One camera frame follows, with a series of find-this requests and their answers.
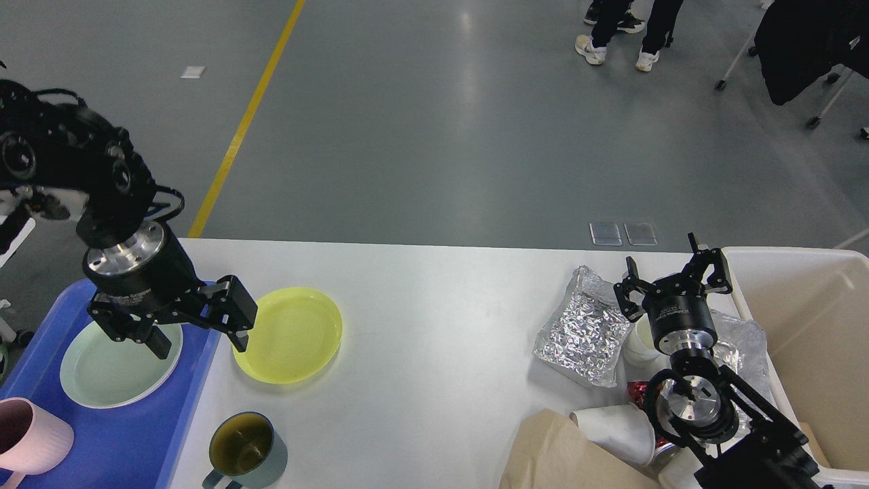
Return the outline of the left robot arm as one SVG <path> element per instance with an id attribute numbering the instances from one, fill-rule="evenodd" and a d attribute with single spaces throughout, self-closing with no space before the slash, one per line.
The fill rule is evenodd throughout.
<path id="1" fill-rule="evenodd" d="M 257 304 L 237 276 L 207 284 L 170 228 L 185 198 L 158 185 L 128 131 L 71 90 L 1 84 L 2 251 L 34 217 L 75 221 L 95 285 L 88 310 L 116 342 L 132 340 L 165 359 L 161 325 L 220 331 L 248 349 Z"/>

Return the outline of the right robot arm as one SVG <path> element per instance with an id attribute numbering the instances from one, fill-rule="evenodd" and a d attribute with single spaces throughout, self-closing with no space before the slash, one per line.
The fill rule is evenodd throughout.
<path id="1" fill-rule="evenodd" d="M 816 488 L 806 434 L 715 361 L 719 334 L 707 297 L 733 292 L 730 270 L 719 248 L 687 238 L 692 256 L 679 272 L 646 281 L 628 257 L 614 285 L 618 309 L 631 323 L 647 318 L 655 349 L 669 359 L 648 381 L 643 412 L 655 433 L 699 461 L 693 477 L 702 488 Z"/>

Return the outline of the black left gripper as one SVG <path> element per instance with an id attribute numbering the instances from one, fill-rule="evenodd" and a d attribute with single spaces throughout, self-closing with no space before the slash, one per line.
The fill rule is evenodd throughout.
<path id="1" fill-rule="evenodd" d="M 87 312 L 112 341 L 131 340 L 165 360 L 172 343 L 155 324 L 187 317 L 226 335 L 236 352 L 248 350 L 257 301 L 235 275 L 204 284 L 167 223 L 146 221 L 121 244 L 88 249 L 83 270 L 96 286 Z"/>

